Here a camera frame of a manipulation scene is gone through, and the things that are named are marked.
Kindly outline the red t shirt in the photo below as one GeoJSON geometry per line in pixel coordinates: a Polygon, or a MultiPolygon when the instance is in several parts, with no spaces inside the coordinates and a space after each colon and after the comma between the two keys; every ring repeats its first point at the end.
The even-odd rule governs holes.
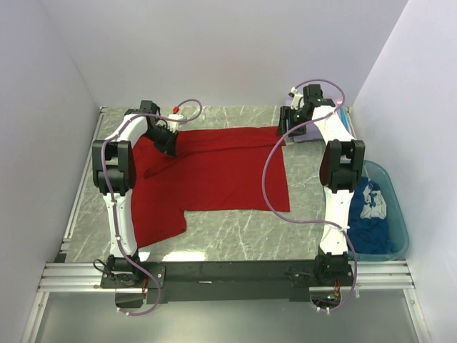
{"type": "Polygon", "coordinates": [[[286,170],[276,128],[181,131],[176,158],[160,157],[141,139],[131,210],[138,247],[186,231],[186,211],[289,212],[286,170]]]}

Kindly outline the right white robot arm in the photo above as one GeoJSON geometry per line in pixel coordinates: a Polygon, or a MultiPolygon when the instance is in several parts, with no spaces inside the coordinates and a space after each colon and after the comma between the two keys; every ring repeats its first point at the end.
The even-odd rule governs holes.
{"type": "Polygon", "coordinates": [[[361,181],[365,143],[357,140],[339,116],[341,104],[326,98],[320,84],[301,84],[290,92],[291,103],[280,109],[277,134],[292,138],[307,132],[306,122],[316,125],[326,144],[319,169],[325,196],[323,236],[313,268],[322,285],[352,276],[348,262],[348,218],[351,201],[361,181]]]}

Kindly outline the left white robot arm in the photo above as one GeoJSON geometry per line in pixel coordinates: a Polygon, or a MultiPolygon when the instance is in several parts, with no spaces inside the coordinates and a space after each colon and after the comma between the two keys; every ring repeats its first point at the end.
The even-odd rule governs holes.
{"type": "Polygon", "coordinates": [[[185,121],[179,108],[162,116],[157,104],[144,100],[138,109],[127,111],[112,134],[93,141],[93,183],[102,194],[108,212],[111,257],[133,257],[138,251],[131,210],[137,181],[135,145],[145,139],[160,157],[174,159],[179,126],[185,121]]]}

